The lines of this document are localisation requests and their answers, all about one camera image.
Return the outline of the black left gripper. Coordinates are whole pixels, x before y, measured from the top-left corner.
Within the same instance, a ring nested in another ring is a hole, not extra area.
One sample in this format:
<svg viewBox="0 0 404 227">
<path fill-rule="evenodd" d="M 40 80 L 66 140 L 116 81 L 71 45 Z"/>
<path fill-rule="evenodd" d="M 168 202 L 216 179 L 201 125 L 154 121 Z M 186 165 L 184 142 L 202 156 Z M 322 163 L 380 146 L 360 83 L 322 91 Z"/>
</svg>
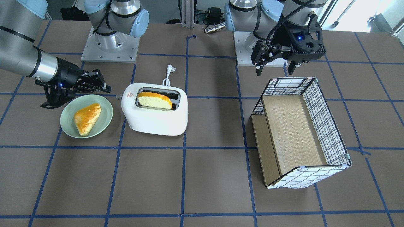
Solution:
<svg viewBox="0 0 404 227">
<path fill-rule="evenodd" d="M 305 26 L 295 25 L 286 20 L 274 32 L 274 37 L 270 41 L 274 49 L 269 48 L 266 41 L 259 40 L 251 55 L 252 64 L 256 66 L 256 75 L 261 76 L 264 65 L 274 59 L 283 58 L 291 61 L 287 71 L 292 75 L 298 63 L 307 63 L 323 57 L 326 48 L 317 19 L 316 14 L 310 15 L 308 25 Z"/>
</svg>

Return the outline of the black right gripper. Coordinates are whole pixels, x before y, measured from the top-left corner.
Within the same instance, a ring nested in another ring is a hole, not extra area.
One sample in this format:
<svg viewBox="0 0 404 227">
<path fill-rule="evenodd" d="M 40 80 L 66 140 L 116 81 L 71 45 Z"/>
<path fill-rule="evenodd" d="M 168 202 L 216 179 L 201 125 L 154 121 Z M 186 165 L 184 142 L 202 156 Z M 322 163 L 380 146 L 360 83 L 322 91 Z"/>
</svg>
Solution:
<svg viewBox="0 0 404 227">
<path fill-rule="evenodd" d="M 79 93 L 105 92 L 111 93 L 111 86 L 106 85 L 105 79 L 100 70 L 91 72 L 81 70 L 76 64 L 57 58 L 57 74 L 60 75 L 62 87 L 73 89 Z"/>
</svg>

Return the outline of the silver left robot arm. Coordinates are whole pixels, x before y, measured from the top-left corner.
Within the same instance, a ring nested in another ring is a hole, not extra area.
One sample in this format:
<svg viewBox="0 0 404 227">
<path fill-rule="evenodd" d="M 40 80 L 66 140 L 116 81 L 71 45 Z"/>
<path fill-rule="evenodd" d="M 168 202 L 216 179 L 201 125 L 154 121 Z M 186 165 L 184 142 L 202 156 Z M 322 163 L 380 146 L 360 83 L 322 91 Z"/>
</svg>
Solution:
<svg viewBox="0 0 404 227">
<path fill-rule="evenodd" d="M 326 53 L 318 22 L 326 0 L 230 0 L 225 5 L 225 26 L 232 32 L 251 32 L 257 39 L 251 63 L 257 76 L 267 63 L 290 61 L 288 73 Z"/>
</svg>

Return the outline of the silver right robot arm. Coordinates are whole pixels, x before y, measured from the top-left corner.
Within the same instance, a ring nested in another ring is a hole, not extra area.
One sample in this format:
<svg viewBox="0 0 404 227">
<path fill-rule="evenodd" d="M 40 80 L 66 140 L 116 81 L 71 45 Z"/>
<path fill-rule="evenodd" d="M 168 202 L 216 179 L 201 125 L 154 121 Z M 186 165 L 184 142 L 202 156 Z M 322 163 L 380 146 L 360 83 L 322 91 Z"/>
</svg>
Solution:
<svg viewBox="0 0 404 227">
<path fill-rule="evenodd" d="M 1 1 L 1 69 L 35 79 L 45 91 L 111 92 L 99 70 L 82 71 L 71 62 L 57 58 L 34 46 L 45 19 L 46 0 Z M 85 12 L 97 37 L 125 34 L 141 37 L 150 15 L 139 0 L 86 0 Z"/>
</svg>

